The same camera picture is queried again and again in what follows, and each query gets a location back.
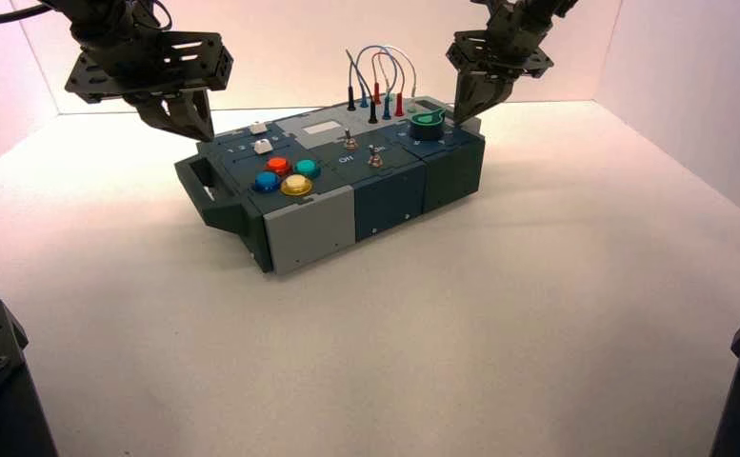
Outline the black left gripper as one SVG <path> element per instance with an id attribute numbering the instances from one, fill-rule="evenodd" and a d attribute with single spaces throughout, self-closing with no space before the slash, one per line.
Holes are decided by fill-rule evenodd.
<path id="1" fill-rule="evenodd" d="M 201 142 L 213 139 L 208 92 L 227 87 L 233 57 L 215 32 L 157 30 L 122 12 L 103 22 L 74 23 L 81 52 L 65 90 L 89 104 L 133 94 L 147 125 Z"/>

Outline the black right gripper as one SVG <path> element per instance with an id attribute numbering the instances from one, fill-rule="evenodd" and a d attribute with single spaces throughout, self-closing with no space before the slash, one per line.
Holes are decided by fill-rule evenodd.
<path id="1" fill-rule="evenodd" d="M 486 26 L 456 32 L 447 51 L 448 60 L 459 71 L 455 125 L 506 101 L 512 93 L 512 78 L 539 78 L 554 66 L 541 49 L 552 28 L 553 6 L 488 6 L 487 11 Z"/>

